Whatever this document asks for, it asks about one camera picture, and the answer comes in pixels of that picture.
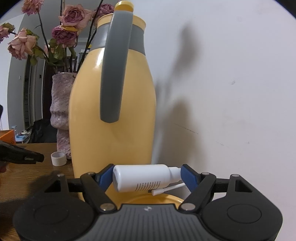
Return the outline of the person's left hand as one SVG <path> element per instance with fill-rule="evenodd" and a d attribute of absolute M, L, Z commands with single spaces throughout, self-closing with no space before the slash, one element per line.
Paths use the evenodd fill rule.
<path fill-rule="evenodd" d="M 6 167 L 7 167 L 7 163 L 1 164 L 1 166 L 0 166 L 0 174 L 1 175 L 6 172 Z"/>

